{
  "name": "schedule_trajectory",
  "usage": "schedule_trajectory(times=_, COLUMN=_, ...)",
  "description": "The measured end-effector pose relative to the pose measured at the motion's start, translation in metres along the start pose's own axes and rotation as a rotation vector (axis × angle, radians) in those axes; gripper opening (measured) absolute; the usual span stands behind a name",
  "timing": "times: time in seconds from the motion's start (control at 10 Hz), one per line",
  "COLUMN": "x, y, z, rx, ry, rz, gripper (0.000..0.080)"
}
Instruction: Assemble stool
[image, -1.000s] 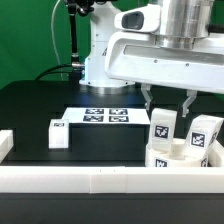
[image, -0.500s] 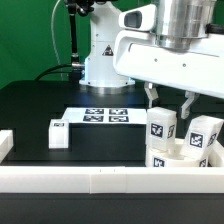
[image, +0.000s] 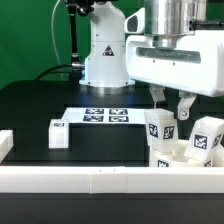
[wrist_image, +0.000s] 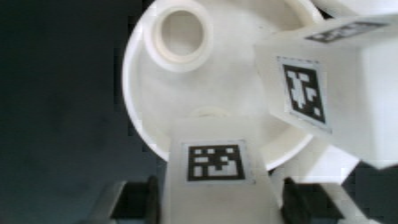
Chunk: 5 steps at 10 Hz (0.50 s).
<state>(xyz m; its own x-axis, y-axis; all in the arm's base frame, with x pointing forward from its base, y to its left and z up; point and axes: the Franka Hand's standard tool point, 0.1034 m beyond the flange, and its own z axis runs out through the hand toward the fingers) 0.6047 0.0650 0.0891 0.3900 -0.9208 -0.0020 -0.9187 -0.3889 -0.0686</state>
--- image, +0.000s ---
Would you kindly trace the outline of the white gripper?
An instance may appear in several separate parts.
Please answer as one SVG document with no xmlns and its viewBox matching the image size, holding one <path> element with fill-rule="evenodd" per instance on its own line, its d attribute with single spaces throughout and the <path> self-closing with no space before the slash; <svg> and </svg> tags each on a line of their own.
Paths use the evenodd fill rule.
<svg viewBox="0 0 224 224">
<path fill-rule="evenodd" d="M 196 94 L 224 95 L 224 30 L 193 31 L 196 12 L 195 7 L 144 7 L 124 23 L 129 76 L 151 84 L 154 107 L 166 100 L 164 87 L 182 90 L 179 120 L 189 118 Z"/>
</svg>

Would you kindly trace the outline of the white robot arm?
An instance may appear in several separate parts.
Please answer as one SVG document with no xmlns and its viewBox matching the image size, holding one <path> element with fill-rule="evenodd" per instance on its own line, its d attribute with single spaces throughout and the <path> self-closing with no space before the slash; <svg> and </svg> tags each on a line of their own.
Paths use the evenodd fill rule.
<svg viewBox="0 0 224 224">
<path fill-rule="evenodd" d="M 189 117 L 197 95 L 224 95 L 224 22 L 206 19 L 207 0 L 144 0 L 129 17 L 108 0 L 93 0 L 91 51 L 82 85 L 100 92 L 137 81 L 154 102 L 179 91 L 177 116 Z"/>
</svg>

